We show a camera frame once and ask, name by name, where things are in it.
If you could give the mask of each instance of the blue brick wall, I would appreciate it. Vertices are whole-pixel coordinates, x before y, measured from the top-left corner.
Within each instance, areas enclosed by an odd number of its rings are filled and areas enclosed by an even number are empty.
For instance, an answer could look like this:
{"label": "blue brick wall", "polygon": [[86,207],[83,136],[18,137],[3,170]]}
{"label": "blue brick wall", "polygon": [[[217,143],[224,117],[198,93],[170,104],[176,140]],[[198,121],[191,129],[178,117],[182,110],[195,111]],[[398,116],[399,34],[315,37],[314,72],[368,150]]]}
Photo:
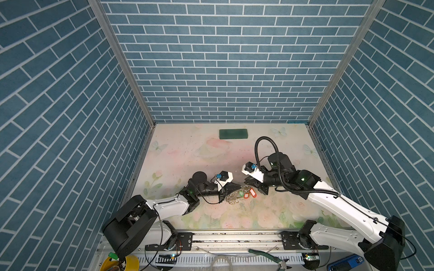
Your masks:
{"label": "blue brick wall", "polygon": [[0,1],[0,270],[88,267],[148,130],[86,0]]}
{"label": "blue brick wall", "polygon": [[405,221],[418,253],[400,270],[434,261],[433,14],[387,0],[313,126],[343,192]]}
{"label": "blue brick wall", "polygon": [[103,0],[157,122],[306,122],[372,0]]}

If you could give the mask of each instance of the red key tag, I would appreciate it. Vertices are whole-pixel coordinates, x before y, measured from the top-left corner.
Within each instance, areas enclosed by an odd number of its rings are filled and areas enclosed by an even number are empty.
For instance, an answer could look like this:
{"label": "red key tag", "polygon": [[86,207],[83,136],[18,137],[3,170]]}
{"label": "red key tag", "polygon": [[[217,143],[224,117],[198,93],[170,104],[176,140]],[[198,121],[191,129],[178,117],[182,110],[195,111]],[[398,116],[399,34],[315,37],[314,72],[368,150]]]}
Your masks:
{"label": "red key tag", "polygon": [[253,188],[250,188],[250,194],[252,194],[253,198],[256,198],[257,194],[256,192],[253,190]]}

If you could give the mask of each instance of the yellow container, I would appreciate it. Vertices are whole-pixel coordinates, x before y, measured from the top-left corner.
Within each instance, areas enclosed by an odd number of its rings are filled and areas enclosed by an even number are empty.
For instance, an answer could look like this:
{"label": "yellow container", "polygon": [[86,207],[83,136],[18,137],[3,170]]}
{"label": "yellow container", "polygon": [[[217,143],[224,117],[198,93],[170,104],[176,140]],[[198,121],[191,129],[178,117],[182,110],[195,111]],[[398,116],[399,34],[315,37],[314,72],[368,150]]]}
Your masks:
{"label": "yellow container", "polygon": [[[125,271],[138,271],[139,268],[139,262],[136,256],[134,255],[128,255],[125,257]],[[99,271],[107,271],[109,268],[118,265],[118,261],[113,260],[110,257],[107,257],[105,261],[102,263],[101,268]]]}

